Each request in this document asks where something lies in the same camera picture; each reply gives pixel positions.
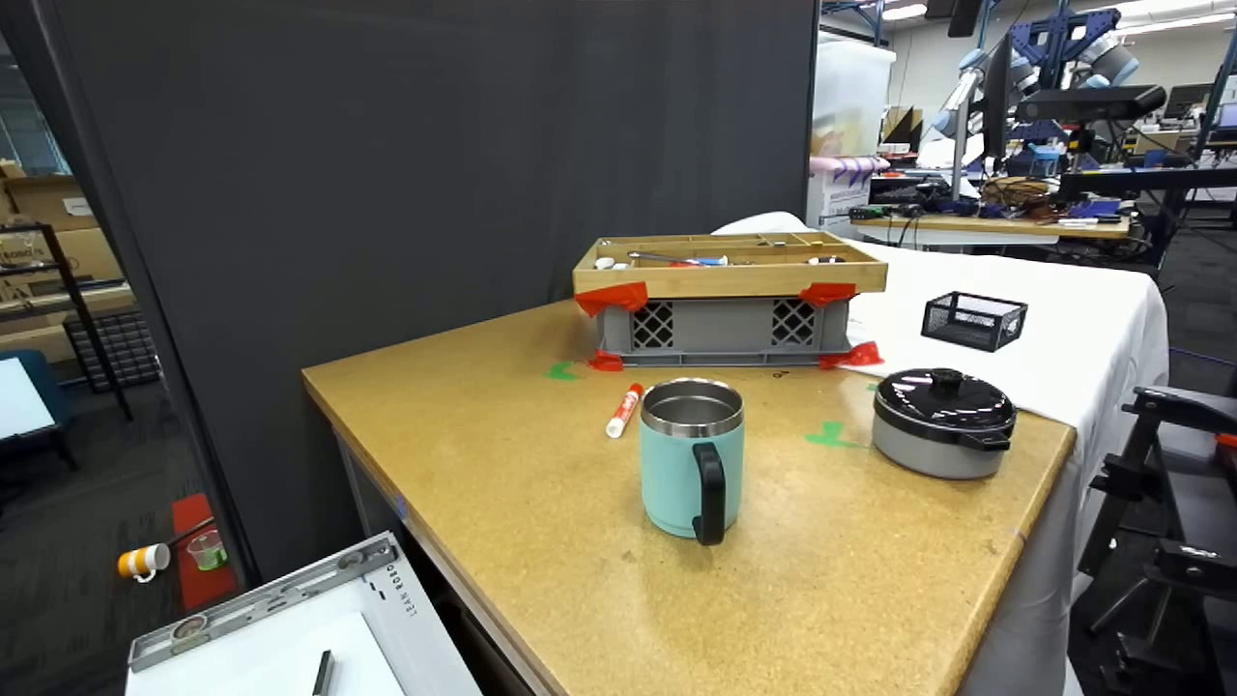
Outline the grey pot with black lid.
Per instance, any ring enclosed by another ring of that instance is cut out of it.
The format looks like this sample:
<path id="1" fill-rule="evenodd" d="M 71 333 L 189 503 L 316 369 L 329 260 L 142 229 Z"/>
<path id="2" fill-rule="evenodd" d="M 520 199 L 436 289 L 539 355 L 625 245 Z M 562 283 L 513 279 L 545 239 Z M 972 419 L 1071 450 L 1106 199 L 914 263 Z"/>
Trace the grey pot with black lid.
<path id="1" fill-rule="evenodd" d="M 1007 390 L 955 369 L 892 373 L 873 390 L 873 450 L 922 477 L 987 481 L 1013 444 Z"/>

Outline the red whiteboard marker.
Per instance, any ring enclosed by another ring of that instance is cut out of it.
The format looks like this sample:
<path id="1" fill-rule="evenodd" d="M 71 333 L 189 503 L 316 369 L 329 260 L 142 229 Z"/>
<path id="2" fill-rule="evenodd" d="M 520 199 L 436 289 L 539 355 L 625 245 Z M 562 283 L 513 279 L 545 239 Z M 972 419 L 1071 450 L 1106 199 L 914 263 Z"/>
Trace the red whiteboard marker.
<path id="1" fill-rule="evenodd" d="M 625 432 L 638 403 L 642 403 L 642 382 L 631 382 L 631 386 L 623 390 L 618 408 L 612 412 L 609 425 L 605 425 L 605 432 L 609 432 L 612 443 L 618 443 L 618 436 Z"/>

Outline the wooden cutlery tray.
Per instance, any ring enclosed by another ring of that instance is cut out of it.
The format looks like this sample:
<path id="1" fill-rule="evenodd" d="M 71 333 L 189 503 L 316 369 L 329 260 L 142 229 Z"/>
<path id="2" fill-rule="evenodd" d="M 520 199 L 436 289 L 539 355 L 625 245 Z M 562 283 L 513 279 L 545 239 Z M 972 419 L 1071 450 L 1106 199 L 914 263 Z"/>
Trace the wooden cutlery tray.
<path id="1" fill-rule="evenodd" d="M 884 276 L 880 260 L 833 231 L 605 236 L 573 269 L 573 289 L 642 283 L 650 300 L 793 300 L 819 283 L 850 283 L 873 296 Z"/>

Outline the grey plastic crate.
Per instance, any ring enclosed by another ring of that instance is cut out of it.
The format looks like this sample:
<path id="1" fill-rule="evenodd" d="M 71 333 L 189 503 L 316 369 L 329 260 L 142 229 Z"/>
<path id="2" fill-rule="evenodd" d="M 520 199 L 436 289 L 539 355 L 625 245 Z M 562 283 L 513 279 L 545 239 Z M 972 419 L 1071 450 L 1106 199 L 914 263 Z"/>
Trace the grey plastic crate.
<path id="1" fill-rule="evenodd" d="M 623 360 L 819 360 L 843 355 L 850 307 L 803 300 L 654 300 L 642 309 L 605 309 L 598 347 Z"/>

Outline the white tablecloth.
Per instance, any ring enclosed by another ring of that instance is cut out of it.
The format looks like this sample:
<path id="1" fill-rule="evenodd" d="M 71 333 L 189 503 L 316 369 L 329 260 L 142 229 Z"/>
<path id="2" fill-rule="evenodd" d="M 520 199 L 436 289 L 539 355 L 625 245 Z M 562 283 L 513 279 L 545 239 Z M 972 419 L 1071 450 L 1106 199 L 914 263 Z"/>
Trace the white tablecloth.
<path id="1" fill-rule="evenodd" d="M 989 481 L 946 483 L 870 450 L 873 374 L 758 373 L 734 596 L 705 640 L 716 696 L 1060 696 L 1088 481 L 1167 374 L 1167 309 L 1138 270 L 1002 254 L 884 254 L 856 309 L 880 369 L 942 364 L 999 382 L 1020 425 Z M 946 289 L 1016 300 L 1024 333 L 980 352 L 922 333 Z"/>

